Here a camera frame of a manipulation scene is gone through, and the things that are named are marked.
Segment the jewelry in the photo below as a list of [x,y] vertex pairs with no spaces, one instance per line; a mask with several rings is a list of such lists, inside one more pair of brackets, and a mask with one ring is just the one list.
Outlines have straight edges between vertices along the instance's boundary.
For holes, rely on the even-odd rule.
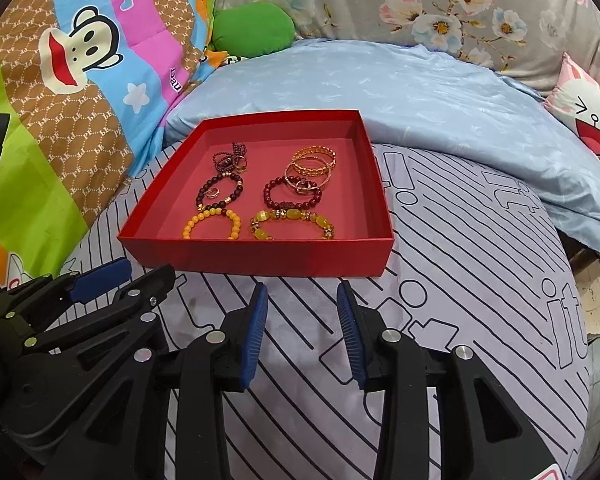
[[[290,176],[289,178],[289,182],[291,182],[292,184],[298,184],[298,182],[300,182],[301,180],[309,183],[309,184],[313,184],[313,182],[309,182],[307,179],[305,179],[304,177],[300,177],[300,176]],[[268,184],[265,184],[264,190],[262,190],[263,196],[264,196],[264,203],[267,205],[267,207],[270,207],[272,209],[291,209],[291,208],[296,208],[299,210],[306,210],[312,207],[315,207],[317,205],[318,202],[320,202],[320,200],[322,199],[322,190],[317,188],[313,190],[313,194],[314,197],[311,200],[308,200],[307,202],[273,202],[273,200],[271,199],[271,190],[278,186],[279,184],[282,184],[285,181],[284,178],[282,178],[281,176],[279,176],[278,178],[274,179],[274,180],[269,180]]]
[[324,216],[317,215],[316,213],[309,213],[308,211],[300,211],[297,208],[287,209],[274,209],[272,211],[259,211],[254,218],[251,219],[251,232],[258,240],[273,240],[272,236],[261,227],[260,223],[265,222],[268,219],[290,219],[290,220],[306,220],[315,223],[317,226],[324,230],[323,240],[332,240],[335,236],[333,233],[333,225]]
[[[303,155],[302,157],[298,158],[297,160],[304,160],[306,158],[314,158],[315,160],[320,160],[320,162],[322,162],[324,164],[324,160],[322,160],[319,156]],[[304,177],[296,178],[295,181],[291,180],[291,177],[288,176],[288,173],[289,173],[289,170],[291,169],[291,167],[293,166],[293,164],[294,164],[294,162],[290,162],[287,165],[287,167],[285,168],[286,183],[289,186],[291,186],[292,188],[294,188],[296,193],[298,193],[299,195],[306,195],[306,194],[309,194],[311,191],[316,191],[316,190],[319,190],[320,193],[322,193],[322,188],[327,185],[327,182],[331,178],[331,168],[329,167],[329,165],[327,164],[325,166],[325,168],[327,168],[327,177],[320,184],[316,184],[315,182],[309,181],[309,180],[305,179]]]
[[[304,166],[300,166],[298,164],[298,160],[307,158],[305,155],[309,155],[311,153],[321,153],[322,155],[327,155],[331,157],[331,162],[328,162],[322,168],[305,168]],[[303,148],[293,156],[291,159],[291,165],[298,173],[306,176],[320,176],[331,173],[333,168],[336,167],[336,152],[329,148],[325,148],[324,146],[309,146],[308,148]]]
[[[214,154],[213,162],[218,173],[233,170],[242,173],[247,169],[247,159],[244,158],[244,155],[247,153],[247,147],[244,144],[238,144],[237,142],[232,142],[232,146],[234,148],[233,153],[217,152]],[[238,166],[240,160],[242,160],[244,164]]]
[[[235,180],[235,183],[237,184],[235,186],[235,191],[220,202],[214,202],[213,204],[207,206],[202,205],[202,201],[204,200],[205,196],[208,196],[209,198],[215,198],[220,194],[218,188],[212,186],[213,184],[227,176],[230,177],[231,180]],[[216,176],[213,176],[209,180],[207,180],[206,184],[198,190],[198,195],[196,196],[196,205],[198,206],[198,211],[203,212],[209,211],[210,209],[222,209],[223,207],[226,207],[226,205],[229,202],[236,200],[242,194],[243,189],[244,188],[242,187],[241,176],[236,175],[235,173],[231,173],[230,171],[223,171],[222,173],[218,173]]]
[[182,231],[182,237],[185,240],[189,240],[191,238],[191,230],[195,227],[195,225],[199,222],[202,222],[205,218],[209,218],[214,215],[222,215],[226,216],[229,220],[231,220],[234,224],[231,228],[231,234],[227,238],[227,240],[237,240],[238,236],[240,236],[240,217],[231,211],[230,209],[220,209],[219,207],[205,210],[197,215],[193,215],[191,220],[187,222],[187,225],[184,226]]

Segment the dark red beaded strand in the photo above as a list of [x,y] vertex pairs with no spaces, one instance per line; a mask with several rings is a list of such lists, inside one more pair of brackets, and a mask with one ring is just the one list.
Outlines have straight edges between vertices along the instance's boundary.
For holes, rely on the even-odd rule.
[[[214,184],[218,183],[220,180],[222,180],[223,178],[225,178],[227,176],[231,180],[237,182],[237,184],[238,184],[235,187],[234,192],[231,193],[231,195],[229,195],[224,200],[221,200],[220,202],[214,202],[211,205],[203,206],[202,201],[205,199],[206,192]],[[224,209],[229,202],[234,202],[235,200],[237,200],[238,197],[242,194],[243,190],[244,190],[244,187],[242,186],[242,177],[240,175],[235,174],[235,173],[229,173],[227,171],[225,171],[224,173],[218,173],[216,176],[213,176],[209,180],[207,180],[205,185],[202,186],[198,190],[198,195],[196,196],[196,205],[198,206],[198,211],[209,211],[210,209],[216,209],[218,207]]]
[[[291,182],[292,184],[296,184],[297,182],[300,182],[301,180],[303,180],[302,177],[299,176],[290,176],[289,177],[289,182]],[[313,190],[313,194],[314,197],[310,200],[307,200],[306,202],[273,202],[273,200],[271,199],[271,190],[282,184],[285,181],[285,179],[281,176],[279,176],[278,178],[274,179],[274,180],[270,180],[268,184],[265,184],[264,190],[263,190],[263,196],[264,196],[264,203],[267,205],[267,207],[270,207],[271,209],[299,209],[300,211],[306,211],[307,209],[311,209],[312,207],[315,207],[316,205],[318,205],[320,203],[320,200],[322,199],[322,190],[321,189],[314,189]],[[309,186],[311,187],[315,187],[316,183],[315,182],[309,182]]]

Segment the red open mouth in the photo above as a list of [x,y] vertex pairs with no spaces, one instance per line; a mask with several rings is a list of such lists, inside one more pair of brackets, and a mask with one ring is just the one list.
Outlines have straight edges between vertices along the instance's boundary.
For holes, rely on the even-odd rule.
[[51,67],[58,81],[67,86],[78,86],[66,63],[64,47],[58,43],[53,34],[49,34],[49,50],[51,51]]
[[576,119],[576,129],[578,130],[580,140],[582,140],[593,153],[600,156],[600,130],[580,119]]

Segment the brown patterned fabric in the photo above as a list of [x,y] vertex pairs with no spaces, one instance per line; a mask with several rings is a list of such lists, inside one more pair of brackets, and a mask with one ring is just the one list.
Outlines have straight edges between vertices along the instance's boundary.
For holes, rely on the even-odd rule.
[[0,19],[0,65],[11,105],[90,225],[133,154],[96,85],[68,95],[44,85],[38,40],[57,26],[53,0],[13,0]]
[[193,72],[202,52],[190,44],[193,32],[193,15],[187,0],[154,0],[155,9],[171,35],[182,45],[184,53],[182,65],[188,72]]

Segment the light blue blanket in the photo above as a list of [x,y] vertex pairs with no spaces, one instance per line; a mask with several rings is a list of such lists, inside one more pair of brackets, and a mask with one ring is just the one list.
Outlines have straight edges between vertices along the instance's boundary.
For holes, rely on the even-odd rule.
[[600,162],[539,101],[423,46],[299,41],[217,70],[171,112],[165,138],[182,140],[211,117],[357,109],[372,142],[462,156],[523,180],[558,229],[600,252]]

